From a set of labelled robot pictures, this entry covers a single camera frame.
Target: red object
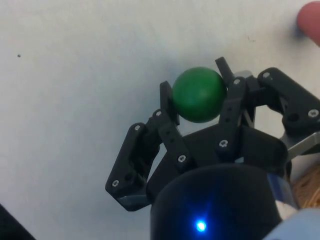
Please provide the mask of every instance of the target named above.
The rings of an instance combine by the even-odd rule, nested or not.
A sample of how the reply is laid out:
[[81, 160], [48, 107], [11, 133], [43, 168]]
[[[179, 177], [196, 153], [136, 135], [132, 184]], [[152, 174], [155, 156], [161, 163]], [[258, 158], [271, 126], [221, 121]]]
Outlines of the red object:
[[297, 17], [298, 27], [320, 46], [320, 1], [305, 5]]

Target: white wall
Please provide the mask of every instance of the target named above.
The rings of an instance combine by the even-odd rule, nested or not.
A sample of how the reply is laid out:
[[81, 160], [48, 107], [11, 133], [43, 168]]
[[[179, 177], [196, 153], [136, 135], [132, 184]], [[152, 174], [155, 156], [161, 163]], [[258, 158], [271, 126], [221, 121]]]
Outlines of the white wall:
[[[159, 83], [220, 56], [320, 97], [320, 50], [295, 29], [306, 2], [2, 0], [1, 203], [38, 240], [149, 239], [149, 209], [125, 212], [104, 190], [128, 127], [159, 107]], [[282, 135], [266, 109], [257, 126]]]

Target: white surface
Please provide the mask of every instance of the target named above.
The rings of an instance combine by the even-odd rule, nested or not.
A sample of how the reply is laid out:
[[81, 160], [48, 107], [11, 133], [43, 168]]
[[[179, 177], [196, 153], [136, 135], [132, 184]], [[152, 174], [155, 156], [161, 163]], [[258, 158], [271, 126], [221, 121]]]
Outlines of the white surface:
[[320, 209], [303, 209], [277, 226], [264, 240], [318, 240]]
[[[159, 107], [159, 83], [220, 56], [235, 72], [278, 67], [319, 98], [320, 50], [295, 35], [306, 2], [2, 0], [1, 203], [38, 240], [149, 239], [149, 209], [104, 190], [128, 127]], [[282, 135], [279, 115], [256, 119]]]

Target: green ball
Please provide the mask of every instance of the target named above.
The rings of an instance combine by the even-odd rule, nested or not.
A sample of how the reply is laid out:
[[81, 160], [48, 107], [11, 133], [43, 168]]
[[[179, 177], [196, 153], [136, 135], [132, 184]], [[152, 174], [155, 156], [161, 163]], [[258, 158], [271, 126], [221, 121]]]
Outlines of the green ball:
[[227, 89], [221, 76], [207, 67], [186, 70], [172, 88], [177, 112], [194, 123], [205, 123], [217, 117], [226, 94]]

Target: black cylindrical base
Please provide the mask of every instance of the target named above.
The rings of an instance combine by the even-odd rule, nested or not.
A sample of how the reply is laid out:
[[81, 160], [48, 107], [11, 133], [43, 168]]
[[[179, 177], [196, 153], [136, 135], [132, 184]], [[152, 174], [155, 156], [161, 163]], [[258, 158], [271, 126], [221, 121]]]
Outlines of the black cylindrical base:
[[151, 240], [261, 240], [281, 220], [265, 171], [209, 166], [181, 175], [159, 193], [151, 208]]

